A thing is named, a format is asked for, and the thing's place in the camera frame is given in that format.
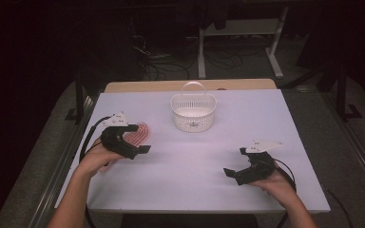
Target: basket handle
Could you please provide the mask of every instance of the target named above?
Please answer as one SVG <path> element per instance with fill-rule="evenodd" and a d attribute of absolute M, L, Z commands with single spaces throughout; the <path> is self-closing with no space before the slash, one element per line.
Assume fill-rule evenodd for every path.
<path fill-rule="evenodd" d="M 197 86 L 202 87 L 202 89 L 203 89 L 203 94 L 206 94 L 206 88 L 205 88 L 205 86 L 203 86 L 201 83 L 199 83 L 199 82 L 195 82 L 195 81 L 192 81 L 192 82 L 188 82 L 188 83 L 186 83 L 186 84 L 182 87 L 182 94 L 183 94 L 184 89 L 185 89 L 187 86 L 191 86 L 191 85 L 197 85 Z"/>

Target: white basket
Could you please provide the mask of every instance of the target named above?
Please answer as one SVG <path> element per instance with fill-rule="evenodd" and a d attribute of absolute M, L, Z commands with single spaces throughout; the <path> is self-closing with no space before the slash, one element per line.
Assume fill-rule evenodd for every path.
<path fill-rule="evenodd" d="M 203 94 L 183 94 L 187 86 L 197 85 L 203 89 Z M 181 94 L 171 98 L 171 108 L 174 112 L 174 123 L 185 132 L 202 132 L 211 127 L 216 108 L 216 98 L 206 94 L 205 87 L 198 82 L 189 82 L 182 87 Z"/>

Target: metal frame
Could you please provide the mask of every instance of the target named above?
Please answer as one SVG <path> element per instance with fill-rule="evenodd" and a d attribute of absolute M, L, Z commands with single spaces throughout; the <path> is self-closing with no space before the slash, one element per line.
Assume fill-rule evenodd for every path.
<path fill-rule="evenodd" d="M 55 200 L 58 197 L 61 186 L 67 176 L 67 171 L 70 167 L 69 162 L 72 161 L 72 156 L 74 156 L 79 147 L 93 109 L 94 102 L 89 97 L 87 97 L 84 104 L 85 115 L 81 117 L 80 122 L 73 128 L 73 133 L 71 134 L 72 137 L 67 142 L 64 152 L 62 153 L 62 157 L 60 158 L 54 172 L 51 175 L 51 179 L 47 184 L 43 196 L 40 198 L 38 207 L 35 210 L 32 219 L 30 220 L 28 226 L 29 228 L 44 227 L 46 225 L 45 222 L 47 222 L 49 219 L 48 211 L 53 208 Z"/>
<path fill-rule="evenodd" d="M 334 108 L 334 106 L 336 106 L 336 105 L 335 105 L 335 102 L 333 101 L 333 99 L 330 98 L 329 95 L 325 94 L 325 93 L 322 93 L 322 98 L 325 101 L 325 103 L 327 104 L 330 111 L 332 112 L 333 116 L 336 118 L 338 125 L 342 128 L 342 130 L 346 134 L 352 147 L 355 149 L 356 158 L 359 161 L 359 164 L 365 173 L 365 149 L 363 148 L 362 144 L 358 140 L 358 138 L 355 135 L 355 132 L 351 128 L 350 124 L 347 121 L 344 121 L 343 117 L 340 116 L 340 114 L 338 114 L 336 112 L 336 109 Z"/>
<path fill-rule="evenodd" d="M 203 39 L 204 36 L 216 35 L 247 35 L 247 34 L 274 34 L 274 38 L 270 47 L 265 49 L 269 63 L 274 70 L 278 79 L 283 77 L 275 51 L 278 46 L 279 38 L 284 26 L 286 15 L 289 8 L 284 7 L 278 19 L 251 19 L 251 20 L 228 20 L 226 28 L 223 30 L 215 30 L 214 26 L 210 26 L 206 30 L 200 29 L 200 50 L 198 54 L 198 71 L 199 78 L 206 79 L 205 62 L 203 57 Z"/>

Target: pink object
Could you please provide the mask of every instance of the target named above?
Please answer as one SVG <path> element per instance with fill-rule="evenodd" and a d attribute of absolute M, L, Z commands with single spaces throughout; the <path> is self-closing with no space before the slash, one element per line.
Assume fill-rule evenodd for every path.
<path fill-rule="evenodd" d="M 149 127 L 147 126 L 147 124 L 139 122 L 137 123 L 137 126 L 137 131 L 126 132 L 123 135 L 124 140 L 135 147 L 139 147 L 147 140 L 147 138 L 149 138 Z M 107 171 L 112 163 L 113 162 L 110 162 L 107 166 L 103 166 L 102 168 L 100 168 L 100 172 L 104 173 L 105 171 Z"/>

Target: white table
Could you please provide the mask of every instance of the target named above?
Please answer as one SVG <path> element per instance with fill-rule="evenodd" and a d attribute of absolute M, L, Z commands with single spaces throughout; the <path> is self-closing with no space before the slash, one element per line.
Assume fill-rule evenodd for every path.
<path fill-rule="evenodd" d="M 101 94 L 87 129 L 102 117 L 123 111 L 131 124 L 149 125 L 150 137 L 145 144 L 152 147 L 148 154 L 117 161 L 106 173 L 98 173 L 89 188 L 90 209 L 119 213 L 282 211 L 265 192 L 250 185 L 238 186 L 223 172 L 223 168 L 249 167 L 239 148 L 259 139 L 284 142 L 269 154 L 292 169 L 298 194 L 311 213 L 330 211 L 280 90 L 209 91 L 218 104 L 214 124 L 202 133 L 185 133 L 174 125 L 170 99 L 177 93 Z M 96 129 L 89 146 L 103 130 L 101 126 Z M 57 204 L 78 164 L 78 154 Z"/>

